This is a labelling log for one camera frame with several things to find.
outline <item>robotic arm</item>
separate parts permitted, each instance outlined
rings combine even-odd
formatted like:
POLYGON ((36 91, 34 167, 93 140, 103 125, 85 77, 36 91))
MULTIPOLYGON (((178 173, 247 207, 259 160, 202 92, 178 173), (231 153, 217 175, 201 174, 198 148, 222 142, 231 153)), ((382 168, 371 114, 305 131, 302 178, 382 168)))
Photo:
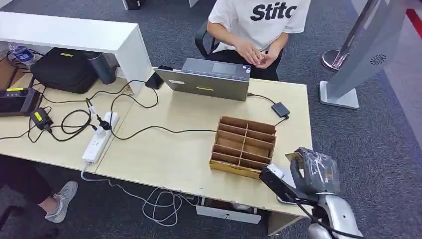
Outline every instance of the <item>robotic arm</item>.
POLYGON ((364 239, 350 205, 336 195, 340 191, 336 162, 306 148, 286 156, 296 187, 282 180, 284 174, 274 164, 259 177, 281 200, 296 203, 312 219, 308 239, 364 239), (312 215, 302 205, 313 206, 312 215))

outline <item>white power strip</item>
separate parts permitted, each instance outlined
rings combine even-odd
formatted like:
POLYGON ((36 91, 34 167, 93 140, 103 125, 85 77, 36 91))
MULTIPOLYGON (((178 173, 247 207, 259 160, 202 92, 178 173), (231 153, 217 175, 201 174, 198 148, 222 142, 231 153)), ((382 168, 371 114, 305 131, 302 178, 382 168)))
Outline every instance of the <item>white power strip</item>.
MULTIPOLYGON (((107 112, 103 117, 103 120, 110 122, 111 112, 107 112)), ((117 125, 120 116, 117 115, 116 112, 113 112, 113 119, 111 120, 111 128, 114 128, 117 125)), ((96 164, 101 157, 101 154, 104 151, 105 146, 108 143, 108 140, 111 136, 111 131, 107 130, 105 132, 101 132, 103 128, 99 127, 99 129, 94 134, 91 142, 88 144, 87 149, 85 150, 82 159, 86 163, 96 164)))

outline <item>red stripe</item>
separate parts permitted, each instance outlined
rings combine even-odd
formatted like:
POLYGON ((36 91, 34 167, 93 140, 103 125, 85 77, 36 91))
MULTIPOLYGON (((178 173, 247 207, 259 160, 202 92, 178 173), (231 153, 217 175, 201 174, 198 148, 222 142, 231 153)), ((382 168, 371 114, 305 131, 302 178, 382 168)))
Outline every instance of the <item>red stripe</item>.
POLYGON ((419 33, 419 36, 422 38, 422 20, 414 9, 407 9, 406 14, 416 31, 419 33))

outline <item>gray shoe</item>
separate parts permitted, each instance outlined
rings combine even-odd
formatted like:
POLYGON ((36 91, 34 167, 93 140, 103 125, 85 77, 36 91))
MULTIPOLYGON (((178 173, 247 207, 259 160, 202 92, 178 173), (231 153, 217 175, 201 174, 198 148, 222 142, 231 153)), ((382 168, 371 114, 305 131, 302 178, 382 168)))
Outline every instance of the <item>gray shoe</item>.
POLYGON ((61 223, 67 213, 67 207, 69 206, 70 201, 76 194, 78 189, 78 183, 76 181, 69 181, 63 186, 60 192, 53 195, 53 198, 57 200, 58 209, 56 213, 46 215, 45 219, 54 222, 61 223))

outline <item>gray laptop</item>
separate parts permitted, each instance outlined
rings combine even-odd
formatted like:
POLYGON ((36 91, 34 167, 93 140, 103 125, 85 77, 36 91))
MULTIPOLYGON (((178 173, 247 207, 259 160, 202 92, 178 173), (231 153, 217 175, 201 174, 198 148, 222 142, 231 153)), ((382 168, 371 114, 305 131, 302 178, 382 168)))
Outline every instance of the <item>gray laptop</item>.
POLYGON ((154 69, 174 91, 245 101, 250 66, 188 58, 181 71, 154 69))

